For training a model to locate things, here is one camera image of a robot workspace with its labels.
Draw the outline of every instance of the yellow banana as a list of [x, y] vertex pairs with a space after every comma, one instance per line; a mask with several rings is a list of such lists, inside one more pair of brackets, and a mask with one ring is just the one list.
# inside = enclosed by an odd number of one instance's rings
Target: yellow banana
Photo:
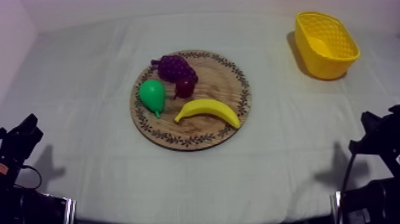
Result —
[[195, 99], [187, 102], [175, 117], [175, 122], [196, 114], [212, 114], [224, 119], [233, 127], [240, 128], [238, 115], [228, 105], [214, 99]]

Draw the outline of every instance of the yellow basket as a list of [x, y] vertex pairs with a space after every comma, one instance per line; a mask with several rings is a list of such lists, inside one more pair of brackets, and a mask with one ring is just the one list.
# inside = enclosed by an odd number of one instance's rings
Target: yellow basket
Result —
[[340, 78], [360, 56], [345, 26], [323, 13], [299, 13], [295, 37], [305, 66], [320, 79]]

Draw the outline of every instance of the grape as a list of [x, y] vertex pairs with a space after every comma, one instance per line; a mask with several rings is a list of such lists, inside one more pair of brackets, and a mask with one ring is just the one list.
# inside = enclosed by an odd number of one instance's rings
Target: grape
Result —
[[190, 77], [195, 83], [198, 76], [188, 62], [179, 55], [165, 55], [159, 61], [152, 60], [151, 64], [157, 66], [160, 79], [176, 83], [184, 77]]

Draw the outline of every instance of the plastic pear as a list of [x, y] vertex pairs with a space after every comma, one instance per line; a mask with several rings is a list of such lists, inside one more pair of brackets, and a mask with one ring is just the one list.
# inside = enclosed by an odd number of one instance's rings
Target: plastic pear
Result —
[[154, 112], [157, 118], [160, 118], [160, 113], [164, 110], [165, 105], [163, 84], [158, 80], [147, 80], [140, 86], [139, 96], [147, 108]]

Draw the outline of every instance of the white table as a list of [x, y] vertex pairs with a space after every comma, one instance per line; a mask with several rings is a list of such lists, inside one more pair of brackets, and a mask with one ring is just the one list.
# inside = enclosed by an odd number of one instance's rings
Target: white table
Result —
[[[29, 113], [45, 133], [27, 164], [42, 191], [78, 201], [79, 217], [121, 223], [277, 223], [330, 212], [364, 131], [361, 112], [400, 102], [400, 40], [348, 27], [361, 58], [343, 79], [304, 75], [289, 47], [294, 17], [182, 14], [122, 18], [39, 36], [0, 106], [12, 128]], [[145, 139], [129, 96], [152, 59], [204, 49], [234, 61], [252, 89], [242, 129], [210, 150]], [[22, 174], [20, 182], [35, 181]], [[358, 157], [352, 186], [390, 176]]]

